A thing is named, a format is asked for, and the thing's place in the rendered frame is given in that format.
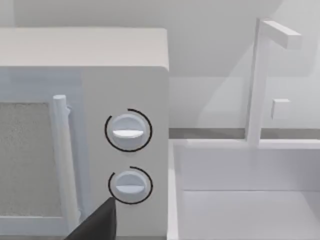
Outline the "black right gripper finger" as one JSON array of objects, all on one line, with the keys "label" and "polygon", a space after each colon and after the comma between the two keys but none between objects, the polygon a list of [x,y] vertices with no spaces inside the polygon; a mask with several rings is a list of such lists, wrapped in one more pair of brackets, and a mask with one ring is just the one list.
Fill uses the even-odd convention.
[{"label": "black right gripper finger", "polygon": [[109,197],[64,240],[116,240],[116,200]]}]

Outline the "white microwave knob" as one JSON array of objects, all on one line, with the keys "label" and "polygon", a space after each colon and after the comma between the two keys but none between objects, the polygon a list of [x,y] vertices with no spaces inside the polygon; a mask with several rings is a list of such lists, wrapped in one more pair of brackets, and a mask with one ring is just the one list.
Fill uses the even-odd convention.
[{"label": "white microwave knob", "polygon": [[110,115],[106,119],[104,135],[116,150],[135,153],[150,143],[153,137],[153,126],[143,112],[128,108],[127,112],[117,116]]},{"label": "white microwave knob", "polygon": [[130,166],[120,173],[113,172],[108,179],[110,195],[124,205],[138,205],[145,202],[153,193],[151,176],[142,168]]}]

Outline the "microwave door with window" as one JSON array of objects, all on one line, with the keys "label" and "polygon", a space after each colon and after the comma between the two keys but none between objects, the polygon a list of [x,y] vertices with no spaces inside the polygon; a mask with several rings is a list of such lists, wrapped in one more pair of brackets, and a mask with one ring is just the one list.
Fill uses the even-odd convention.
[{"label": "microwave door with window", "polygon": [[70,109],[80,222],[88,212],[83,84],[80,71],[0,67],[0,236],[66,236],[53,96]]}]

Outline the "white sink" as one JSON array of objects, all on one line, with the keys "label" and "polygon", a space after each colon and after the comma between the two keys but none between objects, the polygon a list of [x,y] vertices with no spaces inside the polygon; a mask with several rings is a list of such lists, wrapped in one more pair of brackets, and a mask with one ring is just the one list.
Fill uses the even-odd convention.
[{"label": "white sink", "polygon": [[168,240],[320,240],[320,140],[171,139]]}]

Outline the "pale microwave oven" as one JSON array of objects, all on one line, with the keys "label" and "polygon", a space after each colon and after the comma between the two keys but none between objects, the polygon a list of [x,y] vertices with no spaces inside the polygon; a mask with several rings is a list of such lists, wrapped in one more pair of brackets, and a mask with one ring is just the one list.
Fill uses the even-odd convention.
[{"label": "pale microwave oven", "polygon": [[[83,89],[88,211],[108,198],[108,179],[135,166],[153,181],[153,192],[136,205],[116,204],[116,240],[167,240],[169,54],[163,28],[0,27],[0,67],[78,70]],[[137,152],[107,141],[109,116],[128,108],[143,112],[153,136]]]}]

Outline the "tall white tap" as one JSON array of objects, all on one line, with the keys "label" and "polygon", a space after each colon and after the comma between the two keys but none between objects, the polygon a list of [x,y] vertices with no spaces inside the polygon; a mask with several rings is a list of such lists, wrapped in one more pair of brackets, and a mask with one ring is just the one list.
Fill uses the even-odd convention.
[{"label": "tall white tap", "polygon": [[299,50],[303,37],[297,31],[269,18],[257,18],[253,43],[245,139],[255,148],[261,139],[263,105],[268,77],[270,45]]}]

